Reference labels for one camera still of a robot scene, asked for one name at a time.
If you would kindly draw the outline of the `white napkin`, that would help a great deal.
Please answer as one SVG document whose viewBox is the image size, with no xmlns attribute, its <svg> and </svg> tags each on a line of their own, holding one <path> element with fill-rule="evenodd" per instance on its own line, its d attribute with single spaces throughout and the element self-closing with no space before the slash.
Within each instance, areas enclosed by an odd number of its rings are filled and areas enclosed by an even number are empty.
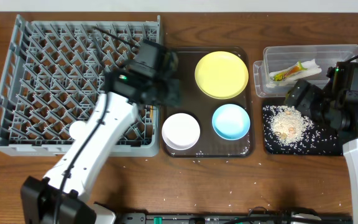
<svg viewBox="0 0 358 224">
<path fill-rule="evenodd" d="M 310 76 L 313 76 L 313 75 L 317 75 L 317 74 L 321 73 L 321 71 L 322 71 L 321 67 L 316 64 L 315 59 L 305 61 L 305 62 L 301 62 L 301 64 L 302 64 L 302 66 L 304 66 L 306 68 L 306 70 L 304 70 L 302 72 L 299 72 L 299 73 L 291 76 L 290 78 L 287 78 L 284 81 L 280 81 L 279 85 L 283 85 L 283 84 L 286 84 L 288 82 L 294 82 L 294 81 L 299 80 L 301 78 L 306 78 L 306 77 L 310 77 Z M 276 73 L 281 72 L 283 70 L 279 70 L 279 71 L 276 71 L 276 72 L 270 72 L 268 76 L 273 81 L 273 76 Z"/>
</svg>

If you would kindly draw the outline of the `green orange snack wrapper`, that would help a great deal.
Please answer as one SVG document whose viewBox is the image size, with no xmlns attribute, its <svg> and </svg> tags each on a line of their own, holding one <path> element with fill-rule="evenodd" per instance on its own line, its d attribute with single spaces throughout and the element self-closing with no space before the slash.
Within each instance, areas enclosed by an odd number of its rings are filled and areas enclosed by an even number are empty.
<svg viewBox="0 0 358 224">
<path fill-rule="evenodd" d="M 304 70 L 306 70 L 306 68 L 304 66 L 302 66 L 300 61 L 298 61 L 292 67 L 289 67 L 286 70 L 276 73 L 273 76 L 273 81 L 276 81 L 276 82 L 284 81 L 287 78 L 290 78 L 291 76 L 293 76 L 299 72 L 302 72 Z"/>
</svg>

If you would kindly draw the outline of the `white pink bowl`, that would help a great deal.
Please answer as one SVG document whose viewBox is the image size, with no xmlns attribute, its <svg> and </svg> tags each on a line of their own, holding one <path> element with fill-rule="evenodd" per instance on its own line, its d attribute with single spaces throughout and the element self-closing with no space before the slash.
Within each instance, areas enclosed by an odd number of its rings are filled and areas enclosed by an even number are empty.
<svg viewBox="0 0 358 224">
<path fill-rule="evenodd" d="M 169 116 L 162 126 L 164 142 L 172 149 L 187 150 L 199 140 L 201 128 L 197 120 L 187 113 Z"/>
</svg>

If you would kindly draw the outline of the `light blue bowl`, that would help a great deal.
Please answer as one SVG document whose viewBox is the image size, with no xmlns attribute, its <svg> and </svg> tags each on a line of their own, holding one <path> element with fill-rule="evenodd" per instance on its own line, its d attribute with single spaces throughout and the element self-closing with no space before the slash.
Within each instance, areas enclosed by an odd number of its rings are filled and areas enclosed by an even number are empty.
<svg viewBox="0 0 358 224">
<path fill-rule="evenodd" d="M 211 122 L 215 133 L 228 141 L 243 138 L 250 130 L 250 116 L 243 107 L 235 104 L 217 108 Z"/>
</svg>

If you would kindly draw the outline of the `white cup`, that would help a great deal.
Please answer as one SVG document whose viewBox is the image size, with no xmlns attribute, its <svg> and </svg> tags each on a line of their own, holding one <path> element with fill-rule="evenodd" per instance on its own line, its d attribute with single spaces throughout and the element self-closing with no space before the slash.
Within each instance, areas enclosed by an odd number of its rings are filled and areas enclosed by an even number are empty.
<svg viewBox="0 0 358 224">
<path fill-rule="evenodd" d="M 69 127 L 70 137 L 74 140 L 83 139 L 85 137 L 86 122 L 75 121 Z"/>
</svg>

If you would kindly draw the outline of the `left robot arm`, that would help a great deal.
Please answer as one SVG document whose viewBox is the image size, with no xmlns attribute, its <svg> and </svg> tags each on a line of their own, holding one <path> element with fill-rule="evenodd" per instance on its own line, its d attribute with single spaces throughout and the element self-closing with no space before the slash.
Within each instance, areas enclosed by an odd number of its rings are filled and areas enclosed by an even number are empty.
<svg viewBox="0 0 358 224">
<path fill-rule="evenodd" d="M 145 40 L 135 58 L 103 73 L 104 92 L 80 137 L 43 179 L 29 176 L 23 183 L 26 223 L 115 222 L 110 209 L 87 204 L 94 183 L 111 149 L 135 123 L 140 105 L 180 104 L 180 82 L 172 77 L 177 68 L 173 50 Z"/>
</svg>

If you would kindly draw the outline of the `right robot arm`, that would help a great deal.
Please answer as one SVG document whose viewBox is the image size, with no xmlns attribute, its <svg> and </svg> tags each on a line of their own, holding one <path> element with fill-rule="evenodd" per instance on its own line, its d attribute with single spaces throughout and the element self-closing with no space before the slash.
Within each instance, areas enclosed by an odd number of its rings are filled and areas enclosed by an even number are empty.
<svg viewBox="0 0 358 224">
<path fill-rule="evenodd" d="M 338 62 L 327 76 L 324 88 L 298 80 L 284 104 L 337 131 L 351 181 L 353 222 L 358 223 L 358 63 Z"/>
</svg>

